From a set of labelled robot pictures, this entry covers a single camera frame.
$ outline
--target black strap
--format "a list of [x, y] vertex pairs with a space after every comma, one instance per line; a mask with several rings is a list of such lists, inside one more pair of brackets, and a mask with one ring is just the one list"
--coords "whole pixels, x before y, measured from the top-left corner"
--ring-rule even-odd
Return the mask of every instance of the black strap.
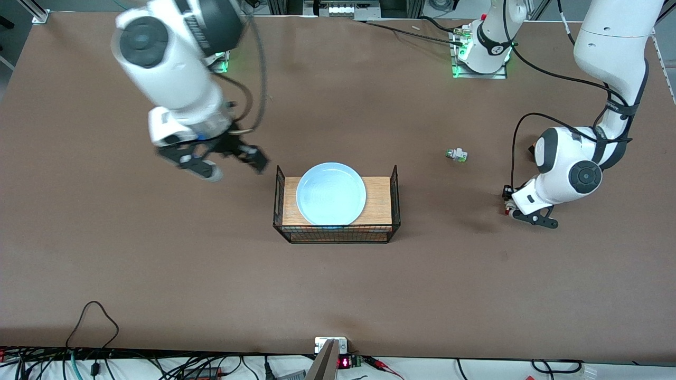
[[479, 37], [479, 42], [488, 50], [489, 55], [500, 55], [510, 46], [509, 42], [499, 43], [488, 38], [483, 32], [483, 23], [479, 24], [477, 28], [477, 36]]
[[638, 106], [639, 106], [639, 103], [627, 106], [627, 105], [622, 105], [620, 103], [617, 103], [613, 99], [608, 99], [606, 101], [606, 109], [622, 115], [623, 120], [628, 118], [629, 116], [636, 115], [636, 111], [638, 110]]
[[600, 126], [595, 125], [591, 128], [596, 136], [596, 146], [594, 147], [594, 155], [591, 157], [593, 163], [598, 164], [603, 158], [603, 153], [606, 151], [606, 145], [608, 145], [608, 138], [606, 133], [601, 129]]

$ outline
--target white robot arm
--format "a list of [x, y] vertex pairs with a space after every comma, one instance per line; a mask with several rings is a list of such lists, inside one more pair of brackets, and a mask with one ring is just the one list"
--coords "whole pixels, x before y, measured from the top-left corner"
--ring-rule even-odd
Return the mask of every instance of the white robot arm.
[[[148, 113], [158, 153], [208, 181], [222, 177], [205, 160], [233, 155], [256, 171], [267, 159], [232, 133], [230, 103], [212, 79], [207, 57], [237, 46], [243, 23], [229, 0], [151, 0], [116, 18], [112, 51], [122, 69], [157, 107]], [[198, 145], [206, 153], [197, 155]]]
[[[474, 20], [467, 27], [471, 42], [458, 55], [458, 59], [467, 67], [481, 74], [498, 71], [511, 50], [510, 42], [526, 20], [525, 0], [491, 0], [491, 8], [482, 20]], [[507, 20], [510, 36], [505, 34], [503, 14]]]
[[[661, 7], [661, 0], [592, 1], [575, 43], [575, 61], [621, 98], [608, 98], [598, 125], [544, 131], [533, 152], [539, 174], [506, 196], [509, 215], [556, 228], [548, 218], [551, 207], [593, 193], [602, 171], [622, 158], [648, 77], [646, 40]], [[549, 210], [545, 216], [543, 209]]]

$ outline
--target wooden board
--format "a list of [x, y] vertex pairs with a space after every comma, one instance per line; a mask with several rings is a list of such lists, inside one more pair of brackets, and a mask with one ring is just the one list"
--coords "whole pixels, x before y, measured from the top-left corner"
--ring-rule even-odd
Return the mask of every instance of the wooden board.
[[[389, 177], [365, 176], [362, 177], [366, 186], [366, 205], [359, 218], [351, 225], [356, 224], [391, 224], [392, 206], [389, 196]], [[288, 176], [284, 180], [284, 210], [282, 224], [285, 226], [306, 226], [308, 222], [298, 210], [295, 192], [300, 182], [299, 176]]]

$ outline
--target table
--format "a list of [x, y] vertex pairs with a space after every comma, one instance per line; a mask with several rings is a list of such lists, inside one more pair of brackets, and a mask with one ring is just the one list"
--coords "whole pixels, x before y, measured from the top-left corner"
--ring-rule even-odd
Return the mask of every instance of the table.
[[[125, 348], [302, 353], [344, 335], [382, 356], [676, 360], [676, 107], [653, 44], [635, 141], [548, 230], [502, 215], [514, 125], [532, 111], [588, 124], [603, 91], [516, 60], [507, 80], [454, 79], [443, 44], [260, 18], [270, 101], [246, 140], [272, 166], [219, 160], [224, 179], [207, 183], [154, 155], [152, 105], [110, 53], [115, 15], [35, 26], [0, 105], [1, 345], [60, 346], [96, 299]], [[588, 78], [561, 25], [526, 23], [518, 39], [536, 64]], [[256, 96], [257, 62], [247, 35], [229, 74]], [[517, 181], [536, 173], [526, 148], [551, 125], [522, 125]], [[297, 176], [332, 160], [364, 176], [397, 164], [390, 244], [290, 245], [272, 228], [274, 165]], [[112, 331], [92, 309], [73, 344]]]

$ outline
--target wire basket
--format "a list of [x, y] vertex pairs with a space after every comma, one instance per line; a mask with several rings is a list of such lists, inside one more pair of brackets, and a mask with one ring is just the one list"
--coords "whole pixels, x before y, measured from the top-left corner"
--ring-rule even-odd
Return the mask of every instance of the wire basket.
[[[394, 233], [397, 232], [402, 224], [399, 211], [399, 185], [397, 182], [396, 165], [392, 170], [392, 175], [389, 177], [391, 222], [387, 224], [348, 224], [335, 226], [284, 224], [285, 182], [286, 177], [279, 166], [277, 166], [272, 226], [289, 243], [389, 243]], [[367, 199], [369, 197], [368, 188], [366, 197]]]

